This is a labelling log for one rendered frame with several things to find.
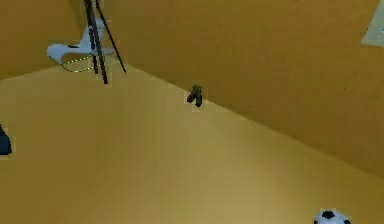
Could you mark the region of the black tripod floor lamp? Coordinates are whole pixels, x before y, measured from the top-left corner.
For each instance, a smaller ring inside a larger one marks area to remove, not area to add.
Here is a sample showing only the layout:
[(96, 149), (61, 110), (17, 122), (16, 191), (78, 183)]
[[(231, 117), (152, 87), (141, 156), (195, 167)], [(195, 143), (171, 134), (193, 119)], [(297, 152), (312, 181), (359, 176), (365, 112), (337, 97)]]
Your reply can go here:
[(105, 66), (105, 60), (103, 56), (102, 45), (100, 42), (101, 37), (98, 34), (98, 26), (96, 22), (97, 17), (95, 16), (95, 12), (98, 12), (99, 19), (101, 20), (103, 27), (107, 31), (108, 38), (113, 47), (112, 52), (116, 54), (123, 72), (126, 73), (127, 70), (120, 56), (118, 47), (114, 41), (112, 32), (110, 31), (108, 21), (105, 19), (104, 13), (101, 9), (100, 0), (83, 0), (83, 3), (84, 3), (86, 18), (87, 18), (87, 28), (90, 35), (90, 45), (91, 45), (90, 54), (93, 60), (94, 73), (97, 74), (98, 69), (101, 69), (103, 83), (108, 84), (109, 81), (108, 81), (108, 76), (107, 76), (107, 71)]

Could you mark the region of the dark brown pair of boots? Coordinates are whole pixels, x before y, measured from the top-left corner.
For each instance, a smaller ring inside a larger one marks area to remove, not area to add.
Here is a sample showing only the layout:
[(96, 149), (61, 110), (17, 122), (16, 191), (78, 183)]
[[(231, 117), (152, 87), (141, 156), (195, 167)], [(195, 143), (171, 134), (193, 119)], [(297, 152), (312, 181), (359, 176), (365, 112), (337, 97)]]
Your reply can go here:
[(195, 105), (197, 107), (200, 107), (202, 105), (203, 96), (202, 96), (202, 90), (199, 85), (194, 85), (192, 87), (191, 93), (187, 97), (187, 102), (192, 103), (195, 101)]

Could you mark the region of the pale framed wall picture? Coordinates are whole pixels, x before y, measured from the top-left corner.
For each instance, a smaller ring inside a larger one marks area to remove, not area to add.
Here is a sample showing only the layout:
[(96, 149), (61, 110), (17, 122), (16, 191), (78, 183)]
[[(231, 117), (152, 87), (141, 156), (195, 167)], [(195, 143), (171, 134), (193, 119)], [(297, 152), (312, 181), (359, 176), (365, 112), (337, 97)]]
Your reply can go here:
[(361, 43), (384, 48), (384, 0), (379, 1)]

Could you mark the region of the black and white soccer ball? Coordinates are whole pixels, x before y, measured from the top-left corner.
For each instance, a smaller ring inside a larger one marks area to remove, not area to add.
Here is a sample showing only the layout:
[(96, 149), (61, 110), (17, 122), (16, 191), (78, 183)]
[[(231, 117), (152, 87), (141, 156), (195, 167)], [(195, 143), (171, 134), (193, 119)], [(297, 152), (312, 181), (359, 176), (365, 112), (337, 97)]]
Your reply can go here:
[(336, 210), (323, 210), (312, 221), (313, 224), (352, 224), (349, 217)]

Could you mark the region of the dark blue object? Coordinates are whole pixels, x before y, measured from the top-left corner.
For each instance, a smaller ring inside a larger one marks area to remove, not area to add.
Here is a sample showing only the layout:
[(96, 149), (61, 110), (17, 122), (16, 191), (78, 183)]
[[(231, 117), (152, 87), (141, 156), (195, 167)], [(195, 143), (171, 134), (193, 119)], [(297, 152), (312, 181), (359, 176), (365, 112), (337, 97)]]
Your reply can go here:
[(10, 138), (0, 125), (0, 155), (9, 155), (11, 153), (12, 148)]

